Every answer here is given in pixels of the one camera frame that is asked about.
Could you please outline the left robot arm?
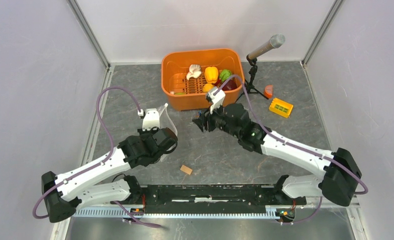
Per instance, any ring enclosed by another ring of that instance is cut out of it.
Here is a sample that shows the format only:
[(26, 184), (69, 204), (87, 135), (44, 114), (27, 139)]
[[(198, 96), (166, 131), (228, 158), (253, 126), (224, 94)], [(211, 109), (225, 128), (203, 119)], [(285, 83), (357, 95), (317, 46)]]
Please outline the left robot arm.
[(41, 191), (51, 223), (61, 222), (78, 209), (103, 202), (141, 200), (142, 190), (135, 178), (129, 176), (115, 183), (100, 184), (106, 178), (148, 166), (172, 153), (178, 144), (177, 134), (165, 127), (139, 131), (121, 141), (105, 155), (86, 165), (62, 174), (48, 171), (41, 176)]

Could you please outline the polka dot zip top bag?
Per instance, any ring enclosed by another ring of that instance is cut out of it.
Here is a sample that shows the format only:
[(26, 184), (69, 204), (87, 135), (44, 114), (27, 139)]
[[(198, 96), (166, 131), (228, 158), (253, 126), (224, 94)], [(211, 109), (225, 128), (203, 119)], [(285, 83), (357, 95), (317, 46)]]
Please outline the polka dot zip top bag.
[[(162, 129), (162, 128), (169, 128), (171, 129), (176, 135), (178, 134), (177, 128), (175, 126), (175, 124), (173, 123), (171, 117), (168, 114), (168, 103), (165, 103), (164, 105), (162, 105), (161, 107), (159, 107), (157, 109), (157, 112), (159, 113), (159, 127), (158, 129)], [(172, 153), (175, 149), (177, 148), (177, 143), (175, 145), (173, 145), (169, 150), (167, 154), (163, 154), (157, 162), (163, 162), (167, 156)]]

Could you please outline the white toy garlic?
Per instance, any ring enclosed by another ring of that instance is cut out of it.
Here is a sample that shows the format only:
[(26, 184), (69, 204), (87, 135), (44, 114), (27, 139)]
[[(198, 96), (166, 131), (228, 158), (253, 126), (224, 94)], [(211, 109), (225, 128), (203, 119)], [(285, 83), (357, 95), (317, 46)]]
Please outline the white toy garlic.
[(191, 78), (197, 79), (202, 74), (201, 66), (198, 64), (192, 64), (189, 67), (189, 72), (186, 75), (186, 79), (190, 80)]

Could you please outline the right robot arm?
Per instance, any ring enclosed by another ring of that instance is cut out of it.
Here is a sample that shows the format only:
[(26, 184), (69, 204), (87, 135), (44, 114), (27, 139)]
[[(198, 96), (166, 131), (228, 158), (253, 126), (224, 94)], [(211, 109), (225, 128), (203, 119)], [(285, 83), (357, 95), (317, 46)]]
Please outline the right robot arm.
[(352, 154), (344, 149), (324, 150), (289, 139), (250, 119), (240, 103), (215, 110), (209, 108), (192, 120), (202, 132), (219, 129), (234, 136), (245, 150), (273, 156), (310, 172), (306, 176), (284, 175), (273, 191), (276, 202), (286, 204), (299, 197), (325, 197), (348, 207), (362, 173)]

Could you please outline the dark red toy onion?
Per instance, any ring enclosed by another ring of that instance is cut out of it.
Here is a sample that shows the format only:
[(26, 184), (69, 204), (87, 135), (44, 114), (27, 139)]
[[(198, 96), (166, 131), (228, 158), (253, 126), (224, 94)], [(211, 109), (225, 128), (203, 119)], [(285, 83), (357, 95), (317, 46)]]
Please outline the dark red toy onion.
[(222, 87), (223, 91), (232, 91), (237, 88), (237, 84), (234, 79), (231, 79)]

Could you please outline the yellow toy bell pepper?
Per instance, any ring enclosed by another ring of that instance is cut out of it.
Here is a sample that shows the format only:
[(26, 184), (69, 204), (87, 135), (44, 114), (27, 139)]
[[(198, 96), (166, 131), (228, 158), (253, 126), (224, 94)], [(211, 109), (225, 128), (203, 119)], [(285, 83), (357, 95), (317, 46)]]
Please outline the yellow toy bell pepper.
[(215, 84), (219, 77), (219, 71), (215, 66), (208, 66), (205, 68), (204, 77), (207, 83)]

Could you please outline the orange plastic basket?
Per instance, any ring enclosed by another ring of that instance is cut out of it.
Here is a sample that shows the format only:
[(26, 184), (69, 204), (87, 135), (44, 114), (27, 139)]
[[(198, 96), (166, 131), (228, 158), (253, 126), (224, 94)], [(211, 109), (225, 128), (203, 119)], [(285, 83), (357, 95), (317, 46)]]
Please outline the orange plastic basket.
[[(199, 65), (202, 74), (187, 79), (191, 65)], [(209, 107), (203, 86), (207, 83), (205, 68), (216, 67), (219, 72), (230, 70), (244, 79), (239, 55), (228, 48), (191, 50), (169, 53), (161, 63), (161, 88), (169, 105), (176, 111), (198, 110)]]

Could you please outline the green toy lettuce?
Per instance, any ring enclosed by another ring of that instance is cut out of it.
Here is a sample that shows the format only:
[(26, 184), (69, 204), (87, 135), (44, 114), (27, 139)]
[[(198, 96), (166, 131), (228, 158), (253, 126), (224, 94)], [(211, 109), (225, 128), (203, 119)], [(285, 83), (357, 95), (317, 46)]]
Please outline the green toy lettuce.
[(221, 70), (221, 72), (219, 73), (219, 80), (223, 83), (224, 81), (226, 81), (231, 75), (233, 75), (233, 73), (228, 70), (228, 69), (223, 69)]

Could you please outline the red toy chili pepper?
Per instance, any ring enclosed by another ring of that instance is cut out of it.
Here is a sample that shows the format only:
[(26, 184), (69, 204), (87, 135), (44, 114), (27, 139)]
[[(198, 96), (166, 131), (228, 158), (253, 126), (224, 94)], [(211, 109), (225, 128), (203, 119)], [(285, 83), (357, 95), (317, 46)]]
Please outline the red toy chili pepper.
[(215, 82), (214, 86), (220, 87), (221, 84), (222, 84), (222, 81), (221, 81), (221, 79), (219, 78), (219, 79), (217, 79), (217, 81)]

